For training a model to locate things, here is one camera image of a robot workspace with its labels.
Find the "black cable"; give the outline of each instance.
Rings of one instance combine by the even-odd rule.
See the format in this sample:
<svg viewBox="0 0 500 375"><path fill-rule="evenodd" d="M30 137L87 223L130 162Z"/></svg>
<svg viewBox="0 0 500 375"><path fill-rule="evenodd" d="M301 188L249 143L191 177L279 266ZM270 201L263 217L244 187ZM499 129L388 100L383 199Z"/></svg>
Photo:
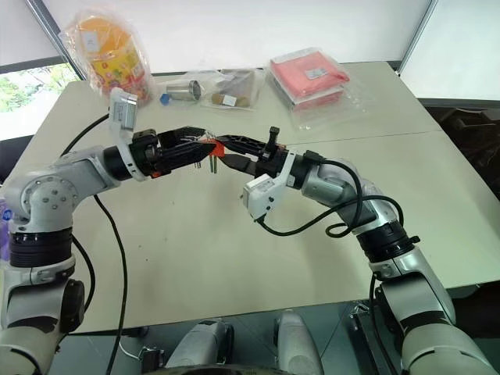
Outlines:
<svg viewBox="0 0 500 375"><path fill-rule="evenodd" d="M98 126L100 123L102 123L104 120L106 120L109 117L109 114L105 114L104 116L98 118L96 121L91 123L88 127L83 129L71 142L69 145L64 148L64 151L62 151L61 156L67 154L68 152L71 151L71 148L74 147L74 145L85 135L87 134L90 130L94 129L96 126ZM90 273L90 279L91 279L91 287L90 291L88 291L88 296L87 300L85 301L85 311L88 310L88 307L91 304L92 297L94 296L94 291L95 291L95 271L94 271L94 266L92 265L92 261L90 257L88 256L87 252L85 251L85 248L82 246L82 244L78 241L78 239L73 235L71 237L71 241L73 242L73 245L78 249L80 252L82 258L85 261L85 264L87 265L88 272Z"/></svg>
<svg viewBox="0 0 500 375"><path fill-rule="evenodd" d="M373 332L375 333L375 339L377 340L378 346L382 355L384 356L387 365L389 366L389 370L392 375L398 375L398 371L396 371L394 367L394 363L392 363L391 357L389 357L389 353L385 348L384 343L382 342L382 338L380 337L380 332L378 331L377 320L375 319L375 310L373 309L373 294L375 293L375 275L372 275L372 280L370 281L370 298L368 301L368 307L370 307L370 321L373 326Z"/></svg>
<svg viewBox="0 0 500 375"><path fill-rule="evenodd" d="M109 113L106 113L104 116L102 117L99 117L96 121L94 121L93 123L91 123L88 127L86 127L85 129L83 129L71 142L69 145L67 145L67 147L64 149L64 151L62 152L61 155L65 155L67 154L68 152L71 151L71 148L74 147L74 145L76 143L78 143L78 141L84 137L84 135L86 133L88 133L89 131L91 131L92 129L94 129L96 126L98 126L102 121L106 120L107 118L109 117Z"/></svg>
<svg viewBox="0 0 500 375"><path fill-rule="evenodd" d="M122 293L122 307L120 310L120 321L118 322L118 330L116 332L115 344L112 347L111 356L109 357L109 362L108 362L108 368L106 370L106 374L110 375L111 370L113 369L113 363L115 362L116 353L118 352L118 347L120 346L120 339L123 330L123 321L125 319L125 308L127 306L127 290L128 290L127 260L125 258L125 249L123 248L123 243L120 238L120 233L118 233L118 228L116 227L115 220L109 213L108 209L102 204L101 199L99 199L97 195L94 195L94 200L101 208L101 210L104 212L104 214L108 217L108 220L111 223L112 231L115 234L116 241L118 242L118 247L120 248L122 268L123 268L123 293Z"/></svg>
<svg viewBox="0 0 500 375"><path fill-rule="evenodd" d="M355 173L354 170L346 166L344 163L341 162L336 162L335 160L323 160L321 164L329 164L331 166L338 166L339 168L342 168L345 170L349 175L352 177L354 180L354 185L356 187L356 211L354 213L354 217L352 218L352 222L350 224L345 225L347 228L342 231L341 233L331 233L330 231L327 231L327 236L332 237L332 238L342 238L347 236L351 231L358 226L359 223L359 217L361 216L361 212L363 210L363 190L361 188L361 182L359 181L358 175ZM333 225L333 227L343 227L344 225Z"/></svg>
<svg viewBox="0 0 500 375"><path fill-rule="evenodd" d="M403 210L402 210L401 206L399 205L399 203L397 203L393 198L386 197L385 195L365 195L364 197L361 197L361 201L362 202L363 201L375 201L375 200L387 201L387 202L391 203L396 208L396 211L398 211L399 223L401 225L403 225L405 223L405 218L403 216ZM265 216L263 216L260 219L258 219L257 223L259 223L262 228L264 228L265 230L267 230L271 234L274 234L275 236L280 236L280 237L292 236L294 234L298 234L298 233L306 230L307 228L309 228L312 225L316 224L317 222L319 222L320 220L322 220L325 217L329 216L330 214L337 212L339 209L343 209L344 207L347 207L348 205L353 205L353 204L355 204L357 202L358 202L358 199L356 198L356 199L352 199L349 202L344 202L344 203L341 203L339 205L336 205L335 207L332 207L331 209L328 209L327 211L319 214L317 217L315 217L314 219L312 219L308 223L305 223L301 227L299 227L297 229L294 229L294 230L290 230L288 232L278 232L277 230L274 230L273 228L268 227L264 223ZM330 226L330 227L335 227L335 226L340 226L340 225L344 226L345 224L339 223L339 224L334 224L333 226Z"/></svg>
<svg viewBox="0 0 500 375"><path fill-rule="evenodd" d="M96 126L98 126L100 123L102 123L103 121L105 121L108 118L109 118L109 114L105 114L104 116L98 118L96 121L91 123L88 127L83 129L70 142L70 144L64 149L64 151L62 152L62 155L67 154L71 150L71 148L73 148L73 146L85 134L87 134L90 130L94 129ZM111 356L109 357L108 367L106 370L106 374L110 375L111 370L113 369L113 364L115 362L116 353L118 352L118 347L120 346L120 339L121 339L121 335L122 335L122 331L123 331L123 321L125 318L125 308L127 306L127 290L128 290L127 260L125 257L125 249L123 248L123 243L122 243L122 240L120 237L120 233L118 232L118 228L116 227L115 220L113 219L111 213L109 213L108 209L104 206L104 204L101 202L101 200L99 199L99 197L97 195L94 195L94 200L98 204L99 208L104 212L104 214L106 215L106 217L109 220L109 223L111 224L113 233L115 234L116 242L118 243L118 247L120 248L120 255L121 255L121 260L122 260L122 268L123 268L123 293L122 293L122 305L121 305L121 310L120 310L120 321L118 322L118 330L116 332L115 344L112 348ZM78 242L78 240L74 236L73 236L73 243L75 244L75 246L77 246L78 250L80 250L80 252L82 253L82 256L84 257L84 254L86 255L87 253L85 252L84 248L81 246L81 244ZM89 261L89 263L87 264L87 266L89 267L89 272L91 272L91 270L93 270L94 267L91 265L90 258L88 258L88 261ZM94 288L95 288L95 282L94 282L94 286L93 286L92 278L91 278L92 294L93 294Z"/></svg>
<svg viewBox="0 0 500 375"><path fill-rule="evenodd" d="M88 310L88 306L90 306L90 304L92 302L92 297L94 296L94 291L95 291L95 272L94 272L94 266L92 265L92 261L88 257L88 254L85 251L84 247L81 245L81 243L77 240L77 238L74 235L71 236L71 241L73 241L73 244L76 246L76 248L80 252L82 258L85 261L85 264L87 264L88 272L91 275L91 289L90 289L90 291L88 291L87 301L85 301L85 311L87 311Z"/></svg>

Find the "orange part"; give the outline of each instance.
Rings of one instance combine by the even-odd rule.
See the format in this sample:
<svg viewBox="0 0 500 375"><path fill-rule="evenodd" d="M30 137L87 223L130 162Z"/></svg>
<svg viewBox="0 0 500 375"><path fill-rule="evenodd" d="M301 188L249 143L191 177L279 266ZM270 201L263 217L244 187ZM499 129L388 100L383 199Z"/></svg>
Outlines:
<svg viewBox="0 0 500 375"><path fill-rule="evenodd" d="M226 153L224 152L224 145L218 141L215 141L216 147L210 152L210 155L217 156L218 158L223 158Z"/></svg>

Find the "window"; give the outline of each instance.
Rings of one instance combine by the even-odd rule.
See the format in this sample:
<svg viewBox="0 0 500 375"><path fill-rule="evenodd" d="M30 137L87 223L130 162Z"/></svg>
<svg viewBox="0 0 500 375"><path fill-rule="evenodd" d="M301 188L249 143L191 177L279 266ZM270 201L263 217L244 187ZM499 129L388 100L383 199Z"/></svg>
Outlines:
<svg viewBox="0 0 500 375"><path fill-rule="evenodd" d="M35 134L66 85L78 76L68 64L0 75L0 141Z"/></svg>

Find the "floor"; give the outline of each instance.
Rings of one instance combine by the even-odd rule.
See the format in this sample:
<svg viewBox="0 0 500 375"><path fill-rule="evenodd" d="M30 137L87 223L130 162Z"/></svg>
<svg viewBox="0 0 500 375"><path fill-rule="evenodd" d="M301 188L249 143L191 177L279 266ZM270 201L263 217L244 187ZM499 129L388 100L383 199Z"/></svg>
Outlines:
<svg viewBox="0 0 500 375"><path fill-rule="evenodd" d="M307 324L321 355L325 374L364 375L356 360L355 349L349 340L352 330L350 313L353 302L301 307L295 309ZM233 362L245 365L275 367L276 347L273 345L273 321L276 312L257 312L240 316L229 316L224 321L235 329ZM196 322L164 324L150 327L146 337L122 339L123 347L138 354L143 345L166 350L170 354L181 338ZM399 357L391 345L391 337L383 324L379 324L382 338L395 364ZM111 336L72 336L61 343L61 351L55 357L50 375L87 375L105 373L109 354L113 346ZM500 340L480 340L481 349L500 371ZM121 351L116 357L113 374L135 375L141 373L141 364L125 356Z"/></svg>

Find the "orange packaged bag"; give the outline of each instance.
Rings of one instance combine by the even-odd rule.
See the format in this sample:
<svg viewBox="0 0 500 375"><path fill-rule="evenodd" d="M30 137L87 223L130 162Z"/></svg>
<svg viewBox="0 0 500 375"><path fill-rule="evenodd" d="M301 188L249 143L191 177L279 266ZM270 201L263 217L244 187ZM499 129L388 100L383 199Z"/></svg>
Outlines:
<svg viewBox="0 0 500 375"><path fill-rule="evenodd" d="M154 85L138 37L116 15L85 9L59 36L100 95L108 98L118 87L137 95L139 104L151 99Z"/></svg>

